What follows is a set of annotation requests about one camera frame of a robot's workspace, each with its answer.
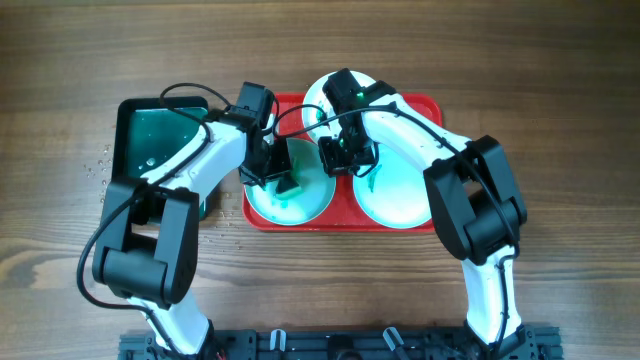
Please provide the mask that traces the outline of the green scouring sponge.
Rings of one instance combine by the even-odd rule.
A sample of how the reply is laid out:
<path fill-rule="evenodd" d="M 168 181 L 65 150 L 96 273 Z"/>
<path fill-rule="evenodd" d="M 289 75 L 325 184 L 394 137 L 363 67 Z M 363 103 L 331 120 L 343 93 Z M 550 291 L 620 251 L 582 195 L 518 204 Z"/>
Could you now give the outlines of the green scouring sponge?
<path fill-rule="evenodd" d="M 297 179 L 297 168 L 299 167 L 299 160 L 294 158 L 292 160 L 292 168 L 285 173 L 275 188 L 275 196 L 277 199 L 286 200 L 296 196 L 302 187 Z"/>

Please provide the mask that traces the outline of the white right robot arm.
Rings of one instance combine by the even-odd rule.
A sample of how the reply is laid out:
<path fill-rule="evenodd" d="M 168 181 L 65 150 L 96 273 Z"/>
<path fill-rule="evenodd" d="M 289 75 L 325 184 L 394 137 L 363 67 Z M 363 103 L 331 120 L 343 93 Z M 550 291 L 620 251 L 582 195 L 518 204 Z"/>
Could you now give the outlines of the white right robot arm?
<path fill-rule="evenodd" d="M 340 125 L 319 140 L 331 176 L 353 175 L 374 163 L 384 145 L 420 171 L 431 219 L 441 243 L 460 260 L 468 295 L 466 324 L 492 351 L 521 325 L 515 308 L 513 262 L 527 210 L 503 147 L 451 133 L 414 110 L 384 81 L 359 82 L 343 68 L 320 90 Z"/>

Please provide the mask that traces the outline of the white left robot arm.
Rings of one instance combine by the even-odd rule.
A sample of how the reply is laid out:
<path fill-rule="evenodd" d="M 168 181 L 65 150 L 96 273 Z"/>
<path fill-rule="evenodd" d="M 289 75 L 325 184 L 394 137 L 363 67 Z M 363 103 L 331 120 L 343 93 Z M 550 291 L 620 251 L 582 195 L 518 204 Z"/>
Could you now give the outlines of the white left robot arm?
<path fill-rule="evenodd" d="M 154 339 L 145 357 L 221 359 L 224 349 L 212 322 L 190 290 L 198 261 L 200 207 L 230 172 L 247 185 L 263 187 L 288 176 L 293 167 L 284 139 L 268 142 L 264 122 L 223 113 L 197 119 L 171 155 L 153 148 L 155 168 L 141 176 L 112 178 L 99 227 L 82 252 L 77 282 L 85 267 L 94 280 L 121 298 L 119 310 L 142 313 Z"/>

